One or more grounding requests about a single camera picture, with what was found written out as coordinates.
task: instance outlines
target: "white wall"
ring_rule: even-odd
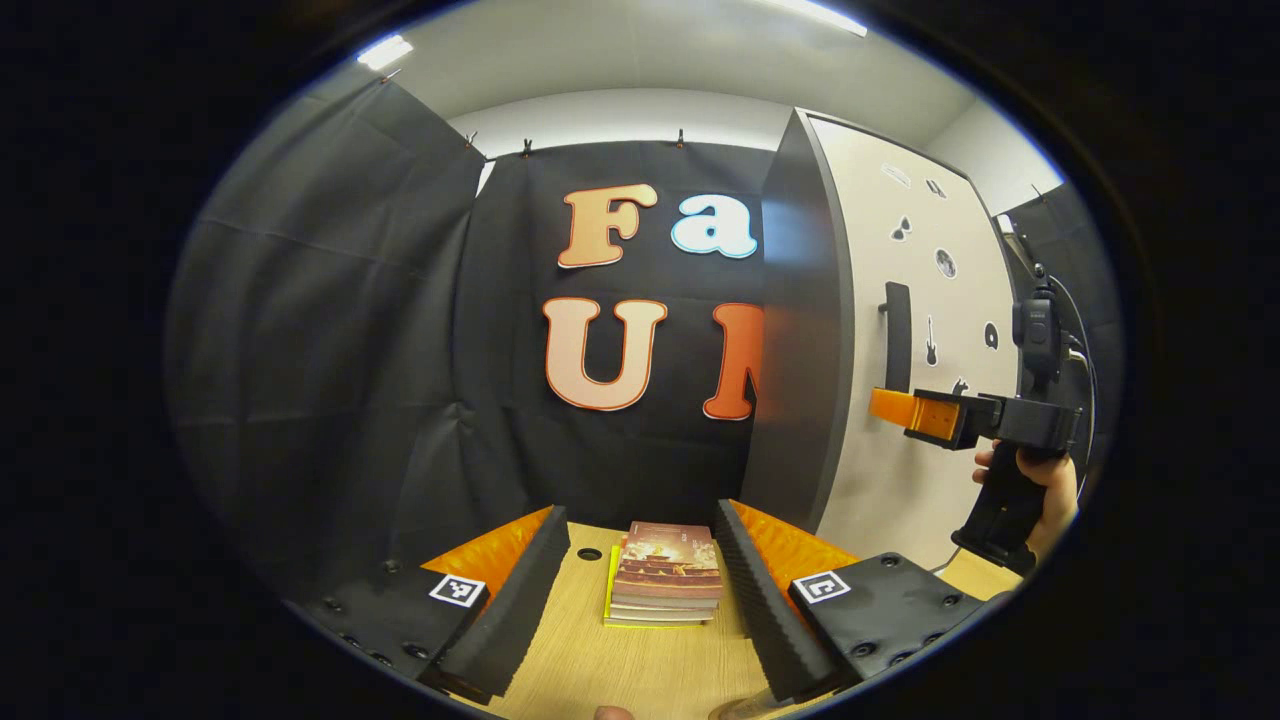
[[[580,142],[666,140],[685,128],[689,142],[777,150],[791,108],[695,90],[591,90],[547,95],[451,118],[489,158]]]
[[[964,170],[992,215],[1062,184],[1039,147],[980,97],[923,150]]]

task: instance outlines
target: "stack of books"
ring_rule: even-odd
[[[723,589],[709,528],[632,523],[609,555],[604,624],[698,626],[712,619]]]

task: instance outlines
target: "wooden table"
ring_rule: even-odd
[[[605,628],[602,615],[609,547],[617,543],[621,532],[570,523],[568,534],[571,547],[561,562],[529,655],[507,694],[476,707],[512,720],[590,720],[600,705],[626,707],[636,720],[703,720],[713,708],[768,685],[755,648],[744,635],[723,562],[724,594],[708,624]],[[577,551],[585,547],[599,550],[603,557],[582,560]],[[977,557],[973,561],[986,565]],[[959,569],[956,578],[946,579],[975,597],[983,597],[979,592],[998,583],[998,575],[975,574],[968,564]],[[978,592],[956,583],[957,578],[963,582],[970,577],[977,578],[969,584]],[[804,705],[762,717],[781,717],[796,707]]]

